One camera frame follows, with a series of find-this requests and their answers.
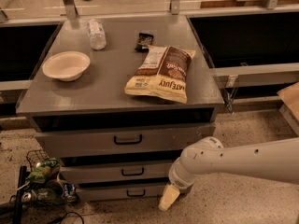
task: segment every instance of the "cabinet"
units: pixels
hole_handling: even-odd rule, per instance
[[[185,16],[102,19],[107,46],[99,51],[89,46],[87,22],[66,21],[48,57],[84,52],[89,69],[74,82],[49,79],[39,70],[17,113],[31,121],[36,140],[58,159],[82,201],[162,195],[181,150],[214,132],[223,106],[217,84]],[[154,34],[156,46],[196,50],[187,104],[124,93],[146,57],[135,51],[140,32]]]

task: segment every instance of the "granite floor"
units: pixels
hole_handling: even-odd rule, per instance
[[[225,147],[237,147],[296,137],[278,109],[280,102],[235,105],[234,114],[221,112],[215,137]],[[21,165],[30,150],[40,149],[35,131],[26,119],[0,119],[0,203],[16,192]],[[24,224],[46,224],[65,210],[80,213],[85,223],[299,223],[299,187],[292,184],[227,174],[198,176],[191,192],[167,211],[158,209],[159,198],[95,203],[62,207],[30,208]],[[82,223],[70,217],[63,223]]]

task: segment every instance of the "speckled floor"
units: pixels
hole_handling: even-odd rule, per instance
[[[220,113],[215,136],[225,147],[257,144],[296,137],[278,111],[279,105],[236,105],[233,115]],[[39,149],[25,119],[0,119],[0,203],[15,194],[18,172],[29,150]],[[69,204],[66,211],[80,213],[85,223],[299,223],[299,187],[238,175],[199,176],[189,195],[167,211],[159,198]],[[24,224],[46,224],[64,214],[60,207],[30,208]],[[81,223],[68,218],[63,223]]]

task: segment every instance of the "black pole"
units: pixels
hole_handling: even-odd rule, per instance
[[[26,170],[27,170],[26,166],[22,166],[20,168],[18,188],[25,184]],[[16,202],[15,202],[15,211],[12,218],[12,224],[21,224],[21,212],[22,212],[21,196],[22,195],[23,195],[23,189],[18,190]]]

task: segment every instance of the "bottle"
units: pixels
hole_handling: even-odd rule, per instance
[[[106,46],[106,37],[102,23],[91,19],[87,24],[87,32],[92,49],[103,49]]]

